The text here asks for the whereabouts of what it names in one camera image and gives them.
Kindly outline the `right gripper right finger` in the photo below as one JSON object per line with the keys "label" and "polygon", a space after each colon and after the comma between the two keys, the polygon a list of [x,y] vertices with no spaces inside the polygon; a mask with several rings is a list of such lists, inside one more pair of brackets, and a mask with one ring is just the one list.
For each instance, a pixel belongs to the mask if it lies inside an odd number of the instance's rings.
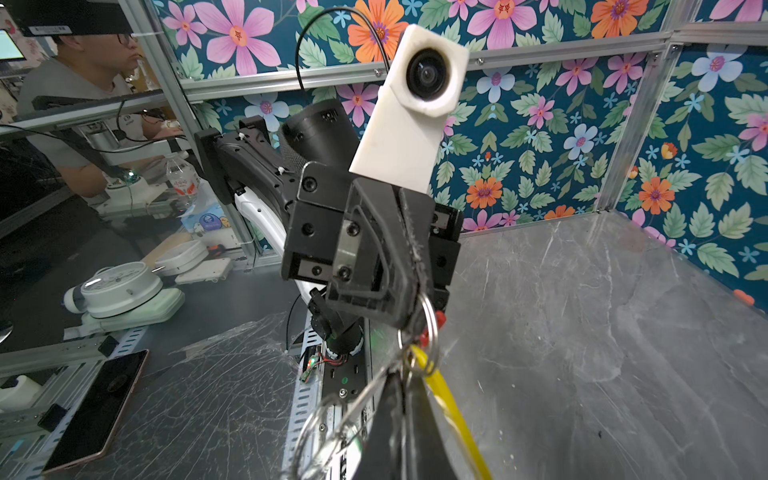
{"label": "right gripper right finger", "polygon": [[456,479],[436,417],[433,413],[425,382],[413,377],[405,388],[405,450],[407,479]]}

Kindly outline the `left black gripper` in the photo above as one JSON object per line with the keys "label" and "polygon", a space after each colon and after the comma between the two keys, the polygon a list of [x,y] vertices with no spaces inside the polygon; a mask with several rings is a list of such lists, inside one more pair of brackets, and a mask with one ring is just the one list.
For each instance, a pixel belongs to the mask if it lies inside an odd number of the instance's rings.
{"label": "left black gripper", "polygon": [[289,202],[282,272],[339,312],[406,326],[414,300],[448,300],[462,214],[429,195],[316,161]]}

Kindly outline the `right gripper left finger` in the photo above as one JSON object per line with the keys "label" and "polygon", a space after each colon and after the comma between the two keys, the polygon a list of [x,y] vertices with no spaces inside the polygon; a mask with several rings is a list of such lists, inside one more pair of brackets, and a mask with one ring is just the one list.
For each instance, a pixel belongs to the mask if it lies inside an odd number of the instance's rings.
{"label": "right gripper left finger", "polygon": [[404,393],[398,373],[389,373],[354,480],[401,479]]}

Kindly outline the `metal keyring with red handle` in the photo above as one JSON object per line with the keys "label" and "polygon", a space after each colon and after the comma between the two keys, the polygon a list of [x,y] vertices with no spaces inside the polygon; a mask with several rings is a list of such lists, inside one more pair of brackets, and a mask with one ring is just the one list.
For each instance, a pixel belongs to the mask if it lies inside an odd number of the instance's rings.
{"label": "metal keyring with red handle", "polygon": [[[399,331],[400,340],[398,350],[387,360],[384,365],[373,375],[368,385],[362,391],[357,400],[354,401],[347,412],[343,414],[341,425],[333,430],[330,438],[323,442],[320,452],[315,454],[307,467],[301,466],[301,454],[304,445],[307,442],[307,436],[314,430],[314,423],[324,413],[330,405],[330,402],[324,400],[321,406],[310,419],[307,420],[302,429],[301,437],[297,442],[296,457],[291,463],[290,473],[287,479],[321,479],[325,476],[331,467],[332,461],[347,453],[356,442],[360,442],[360,459],[368,436],[371,431],[373,418],[378,409],[379,399],[384,387],[386,377],[389,373],[398,373],[402,380],[405,408],[405,388],[406,382],[413,377],[421,378],[425,382],[428,398],[433,397],[427,383],[426,376],[431,374],[434,368],[439,369],[440,364],[440,340],[439,340],[439,316],[432,300],[429,300],[424,293],[417,296],[416,311],[411,317],[411,323],[415,324],[417,320],[423,319],[426,327],[422,330],[422,337],[427,340],[426,344],[414,336],[408,336],[405,332]],[[405,463],[405,413],[403,426],[403,445],[402,445],[402,478],[406,478]]]}

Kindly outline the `yellow tagged key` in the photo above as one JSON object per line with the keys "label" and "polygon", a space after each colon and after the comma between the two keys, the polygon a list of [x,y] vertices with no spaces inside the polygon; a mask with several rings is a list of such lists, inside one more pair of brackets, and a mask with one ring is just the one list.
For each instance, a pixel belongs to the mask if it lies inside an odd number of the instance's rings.
{"label": "yellow tagged key", "polygon": [[431,370],[426,376],[426,383],[440,406],[443,416],[452,429],[452,433],[460,445],[460,450],[470,466],[475,479],[491,480],[493,478],[485,458],[478,448],[471,430],[466,423],[458,404],[444,377],[438,368]]}

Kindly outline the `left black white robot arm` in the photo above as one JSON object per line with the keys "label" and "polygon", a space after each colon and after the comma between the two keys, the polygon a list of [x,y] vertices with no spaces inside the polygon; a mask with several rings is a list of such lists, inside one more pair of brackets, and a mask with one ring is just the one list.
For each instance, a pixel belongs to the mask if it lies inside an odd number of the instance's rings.
{"label": "left black white robot arm", "polygon": [[351,173],[359,139],[340,101],[305,107],[276,133],[256,114],[195,142],[216,196],[280,253],[282,277],[304,290],[312,328],[333,354],[360,349],[364,320],[422,343],[445,323],[463,215]]}

